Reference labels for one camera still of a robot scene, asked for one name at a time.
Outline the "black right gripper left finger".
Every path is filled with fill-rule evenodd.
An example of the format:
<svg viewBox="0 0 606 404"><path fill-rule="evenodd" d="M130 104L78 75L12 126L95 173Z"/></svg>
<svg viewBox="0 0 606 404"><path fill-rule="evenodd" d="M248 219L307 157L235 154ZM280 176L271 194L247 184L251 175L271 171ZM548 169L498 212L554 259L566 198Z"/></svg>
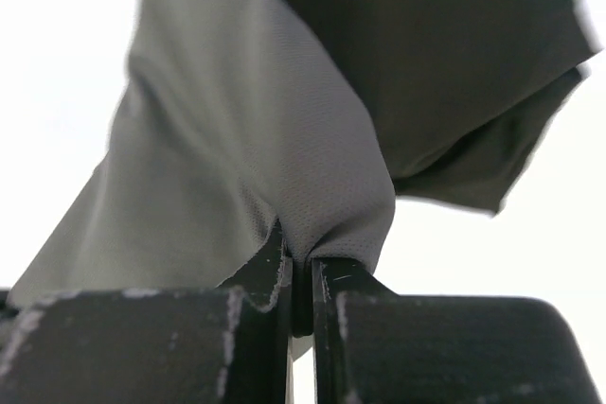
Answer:
<svg viewBox="0 0 606 404"><path fill-rule="evenodd" d="M275 227L214 289L54 293L1 350L5 403L289 403L293 261Z"/></svg>

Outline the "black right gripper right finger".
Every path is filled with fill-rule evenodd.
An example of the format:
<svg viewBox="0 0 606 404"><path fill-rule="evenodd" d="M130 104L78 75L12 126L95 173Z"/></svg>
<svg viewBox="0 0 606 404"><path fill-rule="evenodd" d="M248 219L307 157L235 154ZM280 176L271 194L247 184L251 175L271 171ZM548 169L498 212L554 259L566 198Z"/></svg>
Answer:
<svg viewBox="0 0 606 404"><path fill-rule="evenodd" d="M312 298L320 403L599 402L545 301L401 296L350 259L313 261Z"/></svg>

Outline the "grey t-shirt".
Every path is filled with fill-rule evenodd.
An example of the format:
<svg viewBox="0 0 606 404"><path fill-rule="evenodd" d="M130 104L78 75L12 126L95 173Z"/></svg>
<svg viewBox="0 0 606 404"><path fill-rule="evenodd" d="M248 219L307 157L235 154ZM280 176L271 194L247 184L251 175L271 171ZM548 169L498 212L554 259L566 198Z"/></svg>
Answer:
<svg viewBox="0 0 606 404"><path fill-rule="evenodd" d="M395 211L371 117L311 30L314 1L140 0L107 152L10 304L212 288L280 227L307 353L310 260L374 270Z"/></svg>

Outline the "black t-shirt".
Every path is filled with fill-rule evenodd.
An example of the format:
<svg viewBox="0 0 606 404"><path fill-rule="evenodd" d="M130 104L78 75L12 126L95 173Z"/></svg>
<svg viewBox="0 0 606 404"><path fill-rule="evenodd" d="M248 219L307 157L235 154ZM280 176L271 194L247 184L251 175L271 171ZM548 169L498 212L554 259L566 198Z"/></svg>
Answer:
<svg viewBox="0 0 606 404"><path fill-rule="evenodd" d="M496 213L594 55L573 0L286 0L369 110L400 196Z"/></svg>

